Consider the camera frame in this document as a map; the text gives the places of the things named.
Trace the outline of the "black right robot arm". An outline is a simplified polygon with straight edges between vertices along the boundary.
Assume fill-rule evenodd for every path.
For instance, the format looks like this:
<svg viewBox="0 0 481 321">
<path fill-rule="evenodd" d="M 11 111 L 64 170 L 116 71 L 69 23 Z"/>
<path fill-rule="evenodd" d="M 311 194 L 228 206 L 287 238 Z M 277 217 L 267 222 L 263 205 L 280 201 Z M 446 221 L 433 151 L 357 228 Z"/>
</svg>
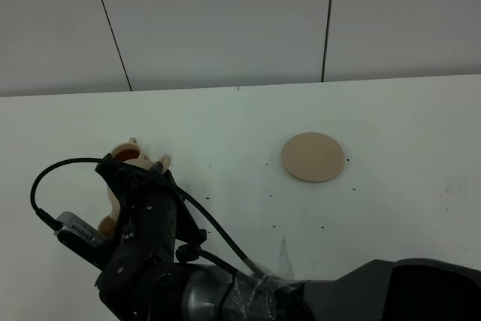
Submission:
<svg viewBox="0 0 481 321">
<path fill-rule="evenodd" d="M 201 248 L 200 229 L 160 163 L 100 160 L 120 202 L 96 286 L 121 320 L 478 320 L 480 273 L 433 259 L 374 260 L 336 280 L 292 280 L 242 253 L 235 268 Z"/>
</svg>

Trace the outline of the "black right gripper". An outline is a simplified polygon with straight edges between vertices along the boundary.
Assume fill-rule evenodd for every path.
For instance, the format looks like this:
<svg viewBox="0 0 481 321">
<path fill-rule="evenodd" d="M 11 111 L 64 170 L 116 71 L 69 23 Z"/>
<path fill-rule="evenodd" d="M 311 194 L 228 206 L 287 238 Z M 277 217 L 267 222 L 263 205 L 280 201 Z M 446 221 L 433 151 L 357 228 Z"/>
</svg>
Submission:
<svg viewBox="0 0 481 321">
<path fill-rule="evenodd" d="M 205 320 L 207 271 L 174 261 L 175 241 L 189 246 L 206 241 L 183 201 L 170 192 L 177 184 L 159 161 L 142 169 L 109 153 L 95 167 L 118 201 L 136 201 L 126 215 L 133 235 L 114 250 L 96 281 L 99 297 L 120 320 Z"/>
</svg>

